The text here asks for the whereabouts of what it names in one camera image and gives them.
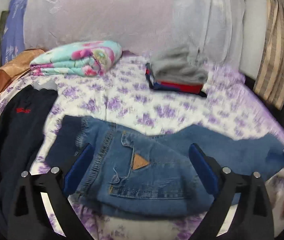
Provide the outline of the blue denim jeans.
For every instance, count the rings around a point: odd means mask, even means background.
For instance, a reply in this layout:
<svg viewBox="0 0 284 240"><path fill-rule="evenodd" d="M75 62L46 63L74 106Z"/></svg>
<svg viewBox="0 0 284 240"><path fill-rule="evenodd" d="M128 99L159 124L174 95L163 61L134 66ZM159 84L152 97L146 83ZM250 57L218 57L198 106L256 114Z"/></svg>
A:
<svg viewBox="0 0 284 240"><path fill-rule="evenodd" d="M63 192L74 203L125 219L178 218L209 210L192 146L238 174L269 179L284 168L284 145L271 134L234 140L198 125L173 134L144 135L91 116L65 116L45 162L77 163Z"/></svg>

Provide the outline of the black sweatpants red logo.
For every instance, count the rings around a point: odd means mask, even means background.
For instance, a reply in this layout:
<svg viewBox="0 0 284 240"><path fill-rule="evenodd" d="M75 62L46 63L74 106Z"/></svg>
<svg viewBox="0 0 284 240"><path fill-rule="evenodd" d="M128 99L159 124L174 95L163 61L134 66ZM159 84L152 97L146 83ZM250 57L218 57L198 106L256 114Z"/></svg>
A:
<svg viewBox="0 0 284 240"><path fill-rule="evenodd" d="M4 236L17 181L29 171L41 148L45 121L57 97L54 89L28 85L0 115L0 232Z"/></svg>

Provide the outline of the purple floral bedsheet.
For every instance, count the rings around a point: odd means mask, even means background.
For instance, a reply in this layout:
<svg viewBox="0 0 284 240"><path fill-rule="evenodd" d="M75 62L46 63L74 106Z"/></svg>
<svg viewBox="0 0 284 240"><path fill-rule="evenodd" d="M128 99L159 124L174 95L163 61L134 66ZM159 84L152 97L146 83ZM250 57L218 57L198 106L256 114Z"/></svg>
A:
<svg viewBox="0 0 284 240"><path fill-rule="evenodd" d="M31 168L46 173L44 158L55 140L64 115L91 115L131 127L144 134L173 133L201 125L234 140L272 133L284 144L284 129L245 86L245 78L228 67L209 65L204 90L207 99L190 94L154 92L145 79L146 59L122 58L102 77L33 76L26 74L0 95L0 114L9 100L27 85L54 80L58 98L47 117L45 140ZM94 239L188 239L205 213L180 220L134 221L100 216L86 207L75 211Z"/></svg>

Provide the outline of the floral folded blanket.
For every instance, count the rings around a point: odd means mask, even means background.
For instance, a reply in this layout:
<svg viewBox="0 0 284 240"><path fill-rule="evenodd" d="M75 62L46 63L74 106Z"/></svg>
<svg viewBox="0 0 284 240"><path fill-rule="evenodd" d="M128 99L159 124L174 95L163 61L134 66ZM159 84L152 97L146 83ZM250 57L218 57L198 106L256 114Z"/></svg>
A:
<svg viewBox="0 0 284 240"><path fill-rule="evenodd" d="M36 76L103 76L122 56L122 47L114 41L75 42L53 48L30 63Z"/></svg>

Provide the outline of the beige striped curtain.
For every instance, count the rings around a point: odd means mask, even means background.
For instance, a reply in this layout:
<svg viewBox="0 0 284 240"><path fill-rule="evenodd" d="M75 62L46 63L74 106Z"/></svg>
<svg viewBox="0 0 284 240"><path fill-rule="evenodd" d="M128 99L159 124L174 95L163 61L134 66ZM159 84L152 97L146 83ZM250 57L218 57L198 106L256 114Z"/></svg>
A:
<svg viewBox="0 0 284 240"><path fill-rule="evenodd" d="M284 105L284 0L267 0L265 43L254 92L281 110Z"/></svg>

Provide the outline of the brown pillow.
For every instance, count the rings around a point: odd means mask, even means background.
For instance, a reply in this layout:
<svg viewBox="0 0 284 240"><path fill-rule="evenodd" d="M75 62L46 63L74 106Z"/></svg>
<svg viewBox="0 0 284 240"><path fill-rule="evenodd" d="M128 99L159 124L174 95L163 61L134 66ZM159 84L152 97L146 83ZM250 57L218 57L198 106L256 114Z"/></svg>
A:
<svg viewBox="0 0 284 240"><path fill-rule="evenodd" d="M25 50L0 67L0 95L15 80L29 72L31 61L43 53L45 53L45 51L42 49Z"/></svg>

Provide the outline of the blue patterned cushion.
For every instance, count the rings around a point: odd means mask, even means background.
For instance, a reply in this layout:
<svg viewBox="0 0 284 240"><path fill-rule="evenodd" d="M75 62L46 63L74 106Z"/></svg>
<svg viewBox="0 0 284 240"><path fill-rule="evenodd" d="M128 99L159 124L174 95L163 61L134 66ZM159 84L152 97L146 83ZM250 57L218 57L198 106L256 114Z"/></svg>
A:
<svg viewBox="0 0 284 240"><path fill-rule="evenodd" d="M1 42L2 65L25 50L23 22L28 0L11 0Z"/></svg>

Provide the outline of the white lace headboard cover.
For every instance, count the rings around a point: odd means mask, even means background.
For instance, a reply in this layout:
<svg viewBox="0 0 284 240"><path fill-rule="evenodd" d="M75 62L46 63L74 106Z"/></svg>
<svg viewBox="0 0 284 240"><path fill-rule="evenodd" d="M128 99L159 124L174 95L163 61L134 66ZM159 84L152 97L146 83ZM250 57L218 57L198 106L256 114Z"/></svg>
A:
<svg viewBox="0 0 284 240"><path fill-rule="evenodd" d="M188 45L240 65L245 0L28 0L26 48L112 40L137 55Z"/></svg>

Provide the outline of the red and navy folded pants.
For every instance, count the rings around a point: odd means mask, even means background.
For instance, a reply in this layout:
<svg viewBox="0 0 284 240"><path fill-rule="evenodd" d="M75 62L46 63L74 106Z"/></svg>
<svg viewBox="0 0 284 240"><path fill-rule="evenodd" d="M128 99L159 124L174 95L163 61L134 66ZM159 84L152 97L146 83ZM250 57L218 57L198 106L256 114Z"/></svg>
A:
<svg viewBox="0 0 284 240"><path fill-rule="evenodd" d="M207 94L202 90L204 85L202 84L185 85L180 83L159 81L155 79L155 77L153 76L150 64L146 63L145 67L146 67L145 77L147 82L149 83L149 88L151 90L187 93L187 94L194 94L196 96L200 96L201 98L207 98Z"/></svg>

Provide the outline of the grey folded pants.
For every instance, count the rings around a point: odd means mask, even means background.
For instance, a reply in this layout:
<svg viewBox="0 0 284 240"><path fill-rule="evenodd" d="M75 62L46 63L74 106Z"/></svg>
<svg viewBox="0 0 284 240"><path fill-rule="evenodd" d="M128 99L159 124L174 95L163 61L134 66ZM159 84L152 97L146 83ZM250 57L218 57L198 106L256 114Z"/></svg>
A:
<svg viewBox="0 0 284 240"><path fill-rule="evenodd" d="M151 73L159 81L185 85L204 84L208 72L204 68L207 59L198 50L179 46L163 50L150 58Z"/></svg>

